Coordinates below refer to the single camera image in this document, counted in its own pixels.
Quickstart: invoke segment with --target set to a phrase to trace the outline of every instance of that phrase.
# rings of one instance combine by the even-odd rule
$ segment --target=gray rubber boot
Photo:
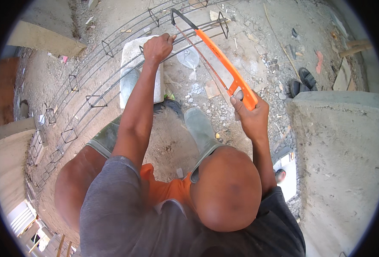
[[[192,183],[196,183],[198,177],[198,166],[201,162],[209,156],[215,149],[224,144],[218,142],[215,138],[213,127],[209,121],[207,115],[198,108],[190,108],[185,114],[185,125],[193,139],[199,151],[199,158],[197,164],[192,170],[190,180]]]
[[[100,130],[86,146],[94,148],[103,157],[109,158],[117,142],[118,127],[120,126],[121,115],[111,121],[107,126]]]
[[[141,72],[137,68],[133,69],[133,67],[127,67],[122,71],[121,76],[123,75],[125,75],[125,77],[123,77],[120,81],[120,97],[123,105],[121,106],[121,109],[125,108],[126,102],[128,101],[128,98],[131,95]]]

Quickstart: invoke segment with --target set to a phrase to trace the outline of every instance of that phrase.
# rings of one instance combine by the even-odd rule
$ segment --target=concrete wall
[[[0,205],[5,214],[25,199],[24,167],[35,129],[34,118],[0,127]]]
[[[36,0],[23,14],[8,42],[53,54],[76,56],[87,47],[81,43],[69,0]]]
[[[344,24],[346,31],[354,38],[369,39],[368,32],[363,27],[352,8],[344,0],[328,0],[336,7],[336,14]],[[374,49],[360,52],[364,59],[369,91],[379,94],[379,59]]]
[[[26,21],[17,23],[7,44],[45,50],[68,57],[76,56],[82,49],[87,47],[86,44],[81,43],[78,39],[65,37]]]
[[[75,26],[71,16],[69,0],[36,0],[23,14],[21,20],[65,37],[73,37]]]
[[[302,160],[307,256],[348,256],[379,200],[379,95],[305,92],[287,110]]]

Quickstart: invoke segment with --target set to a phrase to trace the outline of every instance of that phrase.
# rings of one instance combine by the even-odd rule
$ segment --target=black t-shirt
[[[111,157],[94,179],[80,214],[82,256],[305,256],[302,232],[280,187],[262,200],[256,219],[235,232],[212,231],[176,200],[145,211],[139,171]]]

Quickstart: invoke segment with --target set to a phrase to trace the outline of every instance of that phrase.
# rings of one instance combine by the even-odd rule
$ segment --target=concrete debris
[[[94,18],[94,16],[93,16],[93,17],[90,17],[90,18],[88,19],[88,21],[87,21],[85,24],[87,25],[88,23],[90,23],[90,22],[92,21],[93,18]]]
[[[252,41],[254,41],[255,44],[259,44],[259,40],[256,39],[253,34],[248,34],[248,38]]]
[[[280,93],[278,94],[278,97],[279,97],[279,99],[281,99],[281,100],[285,100],[285,99],[286,99],[286,94],[285,94],[284,92],[280,92]]]
[[[184,172],[182,171],[182,168],[177,168],[177,175],[179,178],[183,178],[184,177]]]
[[[150,35],[151,34],[151,28],[144,28],[144,32],[145,32],[145,34],[147,34],[147,35]]]

